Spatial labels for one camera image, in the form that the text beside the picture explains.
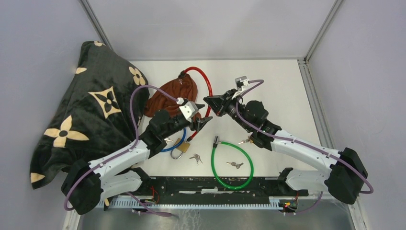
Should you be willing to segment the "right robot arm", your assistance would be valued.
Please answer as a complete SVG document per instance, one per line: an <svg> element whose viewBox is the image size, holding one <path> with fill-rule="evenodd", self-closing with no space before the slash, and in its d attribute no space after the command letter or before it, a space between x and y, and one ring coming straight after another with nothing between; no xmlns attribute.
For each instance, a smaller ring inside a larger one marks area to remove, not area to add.
<svg viewBox="0 0 406 230"><path fill-rule="evenodd" d="M218 117L229 115L250 133L248 140L257 147L286 154L314 168L284 169L276 183L281 195L288 196L294 190L328 192L338 201L353 205L360 194L373 192L367 170L355 150L329 149L295 137L267 119L269 112L260 101L242 105L231 92L203 100Z"/></svg>

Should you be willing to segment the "small brass padlock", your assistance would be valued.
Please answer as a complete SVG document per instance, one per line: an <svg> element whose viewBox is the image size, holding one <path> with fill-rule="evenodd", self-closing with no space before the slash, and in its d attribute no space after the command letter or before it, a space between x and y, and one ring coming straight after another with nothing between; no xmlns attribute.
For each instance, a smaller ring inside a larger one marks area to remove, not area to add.
<svg viewBox="0 0 406 230"><path fill-rule="evenodd" d="M246 143L253 143L253 139L251 137L247 137L246 139L240 141L238 145L246 144Z"/></svg>

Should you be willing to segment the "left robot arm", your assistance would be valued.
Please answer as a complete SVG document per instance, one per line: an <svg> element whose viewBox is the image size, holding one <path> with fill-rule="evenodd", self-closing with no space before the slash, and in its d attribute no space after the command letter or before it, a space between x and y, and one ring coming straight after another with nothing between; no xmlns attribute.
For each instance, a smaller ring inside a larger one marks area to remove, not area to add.
<svg viewBox="0 0 406 230"><path fill-rule="evenodd" d="M136 135L125 147L92 161L80 159L70 168L61 191L65 195L64 208L83 215L109 197L136 191L145 195L151 188L148 179L141 177L131 166L145 161L166 147L165 138L189 127L200 131L212 117L199 118L196 114L203 104L187 102L174 117L166 110L155 112L145 131Z"/></svg>

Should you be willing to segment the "large brass padlock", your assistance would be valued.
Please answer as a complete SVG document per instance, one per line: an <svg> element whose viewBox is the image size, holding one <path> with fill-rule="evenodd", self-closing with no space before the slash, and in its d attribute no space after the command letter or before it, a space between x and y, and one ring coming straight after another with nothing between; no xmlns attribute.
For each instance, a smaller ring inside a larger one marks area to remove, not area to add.
<svg viewBox="0 0 406 230"><path fill-rule="evenodd" d="M175 144L177 142L179 142L179 141L180 141L180 138L178 138L175 141ZM190 147L190 143L187 142L187 141L184 141L179 147L177 147L174 150L170 151L171 158L174 159L174 160L180 159L184 155L184 153L187 152L189 147Z"/></svg>

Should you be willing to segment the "blue cable lock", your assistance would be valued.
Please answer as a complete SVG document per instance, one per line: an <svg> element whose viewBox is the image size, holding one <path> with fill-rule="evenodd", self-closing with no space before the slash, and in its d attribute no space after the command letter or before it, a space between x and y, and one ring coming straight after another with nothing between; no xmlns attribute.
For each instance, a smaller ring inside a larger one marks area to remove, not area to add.
<svg viewBox="0 0 406 230"><path fill-rule="evenodd" d="M185 138L186 138L186 134L187 134L187 131L186 131L186 129L184 128L184 129L183 129L183 135L182 135L180 141L177 142L176 144L174 144L172 147L169 147L169 148L166 148L166 149L162 149L160 152L172 151L172 150L174 150L175 148L179 147L179 146L184 142L184 140L185 140Z"/></svg>

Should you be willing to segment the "key bunch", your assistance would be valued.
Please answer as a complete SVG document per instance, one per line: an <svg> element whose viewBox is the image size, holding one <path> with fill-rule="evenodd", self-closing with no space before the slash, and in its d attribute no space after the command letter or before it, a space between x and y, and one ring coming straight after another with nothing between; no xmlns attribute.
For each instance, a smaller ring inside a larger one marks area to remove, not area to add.
<svg viewBox="0 0 406 230"><path fill-rule="evenodd" d="M237 169L239 169L244 163L236 163L236 162L227 162L227 164L236 167Z"/></svg>
<svg viewBox="0 0 406 230"><path fill-rule="evenodd" d="M196 164L199 165L200 163L202 163L201 157L199 154L193 154L193 156L189 157L189 159L194 159L196 160Z"/></svg>

